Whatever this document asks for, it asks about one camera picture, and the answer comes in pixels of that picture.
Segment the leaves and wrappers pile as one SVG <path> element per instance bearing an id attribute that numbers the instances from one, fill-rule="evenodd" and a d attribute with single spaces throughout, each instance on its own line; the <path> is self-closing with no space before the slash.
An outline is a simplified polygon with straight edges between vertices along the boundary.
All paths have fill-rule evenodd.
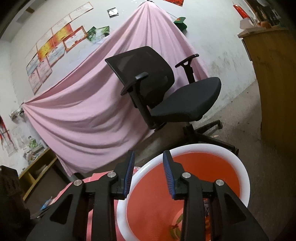
<path id="1" fill-rule="evenodd" d="M 170 235 L 174 240 L 181 240 L 183 213 L 180 211 L 173 219 Z"/>

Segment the blue cover book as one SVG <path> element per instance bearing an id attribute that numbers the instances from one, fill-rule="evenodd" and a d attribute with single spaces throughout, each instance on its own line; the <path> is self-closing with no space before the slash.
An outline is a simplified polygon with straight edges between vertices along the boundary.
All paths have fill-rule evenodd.
<path id="1" fill-rule="evenodd" d="M 48 206 L 50 206 L 51 205 L 51 203 L 53 202 L 53 197 L 51 197 L 50 199 L 48 199 L 43 205 L 42 205 L 42 207 L 40 208 L 40 210 L 44 210 L 44 209 L 46 209 Z"/>

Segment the orange white plastic basin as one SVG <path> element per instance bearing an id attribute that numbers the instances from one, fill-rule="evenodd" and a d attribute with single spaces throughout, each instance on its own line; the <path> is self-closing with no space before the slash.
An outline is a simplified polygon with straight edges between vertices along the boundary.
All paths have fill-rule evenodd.
<path id="1" fill-rule="evenodd" d="M 132 177 L 117 206 L 125 240 L 213 240 L 229 228 L 235 207 L 247 216 L 250 181 L 231 151 L 192 144 L 165 151 Z"/>

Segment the pink hanging sheet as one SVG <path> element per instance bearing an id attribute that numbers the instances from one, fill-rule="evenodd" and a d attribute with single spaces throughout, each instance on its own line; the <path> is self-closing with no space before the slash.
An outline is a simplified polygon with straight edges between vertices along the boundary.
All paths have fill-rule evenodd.
<path id="1" fill-rule="evenodd" d="M 68 175 L 98 169 L 152 134 L 130 97 L 120 95 L 122 84 L 105 62 L 142 46 L 171 67 L 195 52 L 166 11 L 146 1 L 64 79 L 23 104 Z"/>

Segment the wooden cabinet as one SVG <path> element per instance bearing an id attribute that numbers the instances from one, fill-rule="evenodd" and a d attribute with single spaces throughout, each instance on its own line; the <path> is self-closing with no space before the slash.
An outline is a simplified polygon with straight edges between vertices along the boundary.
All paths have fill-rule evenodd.
<path id="1" fill-rule="evenodd" d="M 295 38 L 287 28 L 238 35 L 253 64 L 261 101 L 261 138 L 295 153 Z"/>

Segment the wooden wall shelf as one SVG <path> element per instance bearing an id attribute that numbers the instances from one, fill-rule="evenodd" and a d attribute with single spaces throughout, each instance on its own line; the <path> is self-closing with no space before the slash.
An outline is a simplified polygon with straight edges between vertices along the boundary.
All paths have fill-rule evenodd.
<path id="1" fill-rule="evenodd" d="M 56 161 L 57 156 L 54 151 L 50 148 L 46 148 L 43 153 L 22 171 L 19 175 L 19 180 L 23 191 L 21 197 L 24 202 L 28 200 L 37 185 Z"/>

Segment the red tassel wall ornament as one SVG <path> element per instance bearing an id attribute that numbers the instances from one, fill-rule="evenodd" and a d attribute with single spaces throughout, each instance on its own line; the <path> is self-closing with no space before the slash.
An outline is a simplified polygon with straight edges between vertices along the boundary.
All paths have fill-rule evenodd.
<path id="1" fill-rule="evenodd" d="M 5 140 L 5 135 L 9 141 L 11 141 L 10 134 L 4 124 L 3 118 L 0 116 L 0 126 L 1 126 L 1 146 L 3 146 L 3 142 Z"/>

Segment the certificates on wall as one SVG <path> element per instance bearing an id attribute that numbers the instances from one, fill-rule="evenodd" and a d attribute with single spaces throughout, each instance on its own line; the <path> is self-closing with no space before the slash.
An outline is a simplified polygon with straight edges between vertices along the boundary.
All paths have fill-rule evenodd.
<path id="1" fill-rule="evenodd" d="M 66 53 L 87 38 L 83 26 L 74 29 L 71 24 L 91 10 L 93 10 L 93 5 L 90 2 L 78 7 L 51 27 L 29 51 L 25 57 L 25 64 L 33 94 L 37 93 L 52 74 L 52 67 Z"/>

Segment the green cap on wall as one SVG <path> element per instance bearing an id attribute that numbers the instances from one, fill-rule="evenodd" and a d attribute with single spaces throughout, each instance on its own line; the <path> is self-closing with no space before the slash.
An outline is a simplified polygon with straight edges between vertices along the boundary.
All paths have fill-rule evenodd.
<path id="1" fill-rule="evenodd" d="M 176 20 L 174 20 L 174 24 L 177 26 L 177 28 L 181 32 L 187 29 L 187 25 L 184 23 L 185 19 L 186 18 L 184 16 L 182 16 L 182 17 L 179 17 Z"/>

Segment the red diamond wall poster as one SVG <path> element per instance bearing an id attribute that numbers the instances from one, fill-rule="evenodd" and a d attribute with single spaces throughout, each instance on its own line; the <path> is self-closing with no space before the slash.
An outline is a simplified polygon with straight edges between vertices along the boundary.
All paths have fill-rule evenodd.
<path id="1" fill-rule="evenodd" d="M 175 4 L 177 6 L 183 6 L 184 0 L 165 0 L 169 3 Z"/>

